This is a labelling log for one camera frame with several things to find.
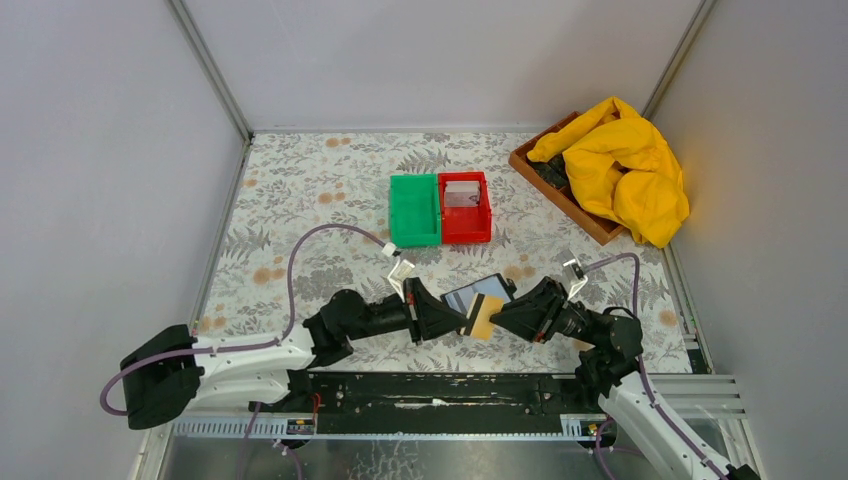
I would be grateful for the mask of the black leather card holder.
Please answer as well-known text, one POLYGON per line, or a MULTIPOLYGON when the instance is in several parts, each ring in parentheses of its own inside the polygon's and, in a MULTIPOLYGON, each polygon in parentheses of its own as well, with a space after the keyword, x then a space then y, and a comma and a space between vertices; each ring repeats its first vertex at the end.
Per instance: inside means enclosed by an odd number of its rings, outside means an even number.
POLYGON ((500 298, 505 303, 514 299, 517 291, 515 283, 500 273, 489 275, 471 284, 451 290, 441 295, 441 301, 451 309, 466 315, 473 305, 477 294, 500 298))

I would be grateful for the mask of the green plastic bin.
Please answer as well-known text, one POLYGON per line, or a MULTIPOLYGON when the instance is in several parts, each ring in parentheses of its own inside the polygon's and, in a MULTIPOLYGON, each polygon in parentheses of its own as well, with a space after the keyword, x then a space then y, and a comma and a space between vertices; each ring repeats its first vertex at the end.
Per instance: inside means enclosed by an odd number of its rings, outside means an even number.
POLYGON ((442 243, 436 174, 393 175, 389 187, 391 241, 401 248, 442 243))

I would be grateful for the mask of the red plastic bin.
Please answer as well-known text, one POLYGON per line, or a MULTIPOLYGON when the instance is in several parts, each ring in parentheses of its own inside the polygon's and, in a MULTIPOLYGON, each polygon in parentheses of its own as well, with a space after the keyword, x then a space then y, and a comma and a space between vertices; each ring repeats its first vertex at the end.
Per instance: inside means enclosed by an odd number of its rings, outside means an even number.
POLYGON ((477 244, 488 243, 492 237, 492 210, 488 197, 485 174, 481 171, 444 172, 437 175, 441 207, 442 243, 477 244), (481 200, 476 208, 446 208, 443 190, 446 181, 474 180, 481 184, 481 200))

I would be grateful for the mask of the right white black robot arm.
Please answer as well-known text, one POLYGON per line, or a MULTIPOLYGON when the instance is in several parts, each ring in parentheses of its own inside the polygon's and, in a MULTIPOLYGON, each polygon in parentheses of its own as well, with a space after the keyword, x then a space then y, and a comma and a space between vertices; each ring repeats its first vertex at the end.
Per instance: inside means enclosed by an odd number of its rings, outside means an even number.
POLYGON ((709 446, 664 400, 645 371, 641 322, 631 310, 590 310, 546 277, 490 321, 530 342, 545 343, 561 334, 589 344, 575 370, 575 402, 583 410, 605 412, 661 478, 758 478, 751 466, 735 466, 709 446))

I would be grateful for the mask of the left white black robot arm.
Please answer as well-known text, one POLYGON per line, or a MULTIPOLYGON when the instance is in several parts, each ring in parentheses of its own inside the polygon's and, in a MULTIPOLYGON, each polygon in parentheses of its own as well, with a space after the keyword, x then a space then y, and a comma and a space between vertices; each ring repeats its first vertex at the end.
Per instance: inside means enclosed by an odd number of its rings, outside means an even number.
POLYGON ((405 331, 419 344, 466 324, 464 315, 410 277, 399 292, 379 302, 339 290, 286 335, 202 340, 187 326, 172 325, 121 361, 116 379, 125 400, 121 414, 130 429, 145 430, 188 408, 278 403, 296 411, 309 401, 311 387, 295 373, 351 356, 353 341, 405 331))

